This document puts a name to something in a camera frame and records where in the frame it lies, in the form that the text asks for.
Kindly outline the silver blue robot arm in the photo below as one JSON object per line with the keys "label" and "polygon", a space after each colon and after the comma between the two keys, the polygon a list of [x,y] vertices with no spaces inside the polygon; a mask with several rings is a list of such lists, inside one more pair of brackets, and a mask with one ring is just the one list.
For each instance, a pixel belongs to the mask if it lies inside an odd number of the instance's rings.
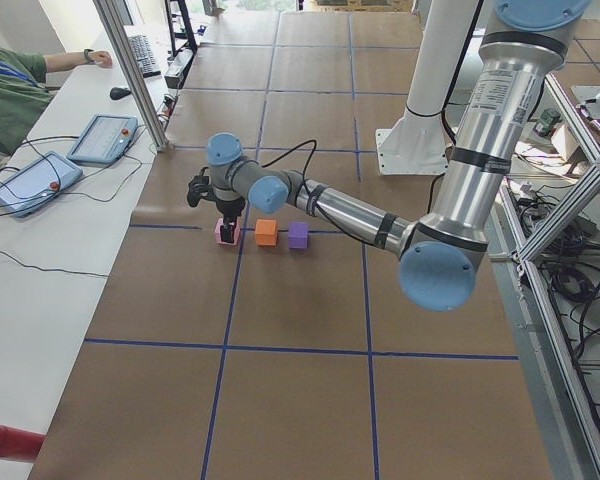
{"label": "silver blue robot arm", "polygon": [[462,117],[432,210],[404,220],[303,174],[267,169],[230,133],[206,146],[217,208],[272,214],[292,205],[361,242],[394,253],[415,304],[450,311],[465,303],[487,249],[484,225],[545,77],[566,59],[583,1],[498,1],[479,55],[482,72]]}

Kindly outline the person's hand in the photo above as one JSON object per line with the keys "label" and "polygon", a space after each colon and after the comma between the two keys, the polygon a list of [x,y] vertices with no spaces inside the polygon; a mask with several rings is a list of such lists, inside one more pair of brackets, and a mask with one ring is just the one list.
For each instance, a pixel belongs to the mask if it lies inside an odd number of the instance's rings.
{"label": "person's hand", "polygon": [[113,66],[112,57],[105,50],[91,51],[89,56],[91,61],[101,68],[111,68]]}

